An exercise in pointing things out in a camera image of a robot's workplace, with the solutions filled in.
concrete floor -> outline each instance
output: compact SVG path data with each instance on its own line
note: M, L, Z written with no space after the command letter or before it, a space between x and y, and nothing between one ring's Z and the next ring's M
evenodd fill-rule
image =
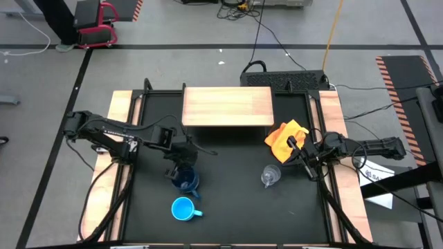
M66 0L74 10L75 1ZM339 0L315 0L304 10L265 9L263 24L271 28L283 44L326 44ZM443 44L438 0L408 1L428 44ZM0 9L14 7L12 0ZM182 6L173 0L151 0L143 4L136 23L117 23L119 44L253 44L257 23L250 17L239 21L216 18L218 6ZM32 21L52 40L57 36L44 21ZM24 21L0 15L0 50L3 44L45 44L46 40ZM271 33L260 30L258 43L275 44ZM401 1L346 1L333 44L419 45ZM20 53L24 50L12 50ZM238 86L239 75L251 57L250 49L120 49L95 50L84 75L74 110L90 110L105 116L115 90L140 89L148 77L155 89L188 86ZM289 50L305 68L319 69L324 50ZM0 93L15 93L19 106L0 106L0 135L10 143L0 149L0 248L14 248L35 195L48 155L85 52L59 54L54 50L26 57L0 60ZM443 51L433 50L438 64ZM376 56L423 55L422 50L331 50L325 70L333 84L356 87L384 86ZM266 62L269 71L298 70L280 49L258 49L255 59ZM385 91L338 89L343 113L352 116L389 104ZM392 109L359 118L358 122L378 136L405 137ZM362 128L347 124L353 139L372 139ZM87 161L96 155L87 142L75 147ZM371 158L376 163L414 165L408 155L395 162ZM58 153L48 189L28 240L28 247L73 243L91 171L63 143ZM419 247L417 226L411 223L370 221L374 240L381 245ZM434 221L428 219L435 248L442 242Z

yellow cloth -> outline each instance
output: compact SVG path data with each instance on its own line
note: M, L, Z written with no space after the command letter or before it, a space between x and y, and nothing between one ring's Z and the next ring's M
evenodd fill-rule
M308 133L309 131L301 127L295 120L291 120L287 124L282 123L280 128L269 134L264 142L271 147L274 156L281 163L284 163L293 151L292 147L287 144L288 138L294 136L297 141L297 147L301 149L305 144L306 134Z

red chair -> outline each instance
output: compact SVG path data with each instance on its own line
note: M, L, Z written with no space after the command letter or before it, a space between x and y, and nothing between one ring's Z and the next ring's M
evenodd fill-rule
M105 8L110 8L114 18L104 20ZM100 0L85 0L77 2L75 8L74 27L77 28L80 38L80 48L96 48L111 46L117 42L117 34L113 22L118 21L118 13L114 6Z

yellow cable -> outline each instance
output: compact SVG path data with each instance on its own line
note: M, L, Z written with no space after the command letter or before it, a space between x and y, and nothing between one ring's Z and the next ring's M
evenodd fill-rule
M334 23L332 24L331 33L329 34L329 39L327 40L326 52L325 52L325 56L323 58L323 66L321 67L321 69L323 71L325 70L326 58L327 58L327 54L329 53L329 45L331 44L332 37L334 36L334 31L335 31L335 27L338 22L338 18L340 17L341 6L343 6L343 0L340 0L340 5L338 6L337 13L335 13Z

blue mug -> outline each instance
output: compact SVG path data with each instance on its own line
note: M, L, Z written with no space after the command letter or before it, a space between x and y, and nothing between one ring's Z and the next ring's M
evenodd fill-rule
M179 221L189 221L194 215L203 215L203 212L195 210L194 203L188 197L177 198L172 204L171 212Z
M195 198L200 199L200 195L197 193L200 177L194 168L180 168L177 170L177 173L177 179L171 180L172 184L178 188L181 193L192 193Z

